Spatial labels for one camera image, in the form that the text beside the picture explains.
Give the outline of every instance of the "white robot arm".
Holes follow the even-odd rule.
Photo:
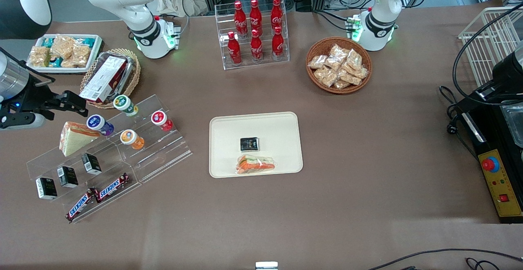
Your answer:
[[[401,10],[401,0],[375,0],[372,11],[364,11],[360,16],[363,20],[361,46],[369,51],[384,48]]]
[[[148,58],[162,58],[175,48],[174,25],[156,20],[145,6],[152,0],[89,0],[94,6],[120,17],[134,34],[138,48]]]

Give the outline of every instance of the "robotic arm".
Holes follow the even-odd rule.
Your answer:
[[[36,39],[51,26],[48,0],[0,0],[0,39]],[[42,82],[33,74],[47,80]],[[0,130],[39,127],[53,120],[51,109],[87,117],[85,100],[71,91],[58,95],[43,75],[0,48]]]
[[[361,46],[369,51],[384,48],[401,10],[401,0],[375,0],[372,11],[364,11],[360,16],[363,20]]]
[[[94,6],[120,17],[134,34],[134,40],[148,58],[162,58],[175,48],[172,22],[155,19],[145,6],[152,0],[89,0]]]

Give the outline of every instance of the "brown table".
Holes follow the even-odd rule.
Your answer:
[[[2,132],[2,268],[230,270],[274,260],[283,270],[365,270],[436,248],[521,255],[523,225],[498,224],[478,164],[446,133],[447,102],[437,89],[451,86],[456,35],[486,5],[403,11],[391,43],[371,53],[372,79],[347,96],[322,91],[306,74],[308,48],[342,34],[319,16],[288,15],[289,63],[233,71],[222,69],[214,18],[192,18],[180,50],[140,56],[132,99],[159,95],[194,155],[69,225],[62,208],[37,198],[25,163],[58,144],[64,121],[82,118],[56,112],[40,129]],[[99,34],[106,49],[138,54],[120,21],[54,24],[51,32]],[[78,91],[80,81],[59,76],[52,89]],[[284,111],[299,118],[301,172],[209,175],[213,117]],[[464,270],[464,257],[521,269],[475,253],[424,255],[387,269]]]

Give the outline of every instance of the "small black juice box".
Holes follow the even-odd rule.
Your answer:
[[[84,162],[86,172],[94,175],[99,175],[101,173],[100,164],[95,156],[85,153],[82,155],[82,162]]]
[[[78,179],[76,179],[73,168],[62,166],[58,168],[57,171],[61,186],[74,188],[78,185]]]
[[[44,177],[38,178],[36,179],[36,187],[38,189],[38,197],[41,199],[54,199],[58,197],[53,179]]]

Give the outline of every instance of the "emergency stop button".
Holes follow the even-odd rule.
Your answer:
[[[495,173],[495,172],[499,171],[499,161],[495,157],[493,157],[493,156],[489,156],[485,160],[482,160],[481,166],[486,171],[490,171],[492,173]]]

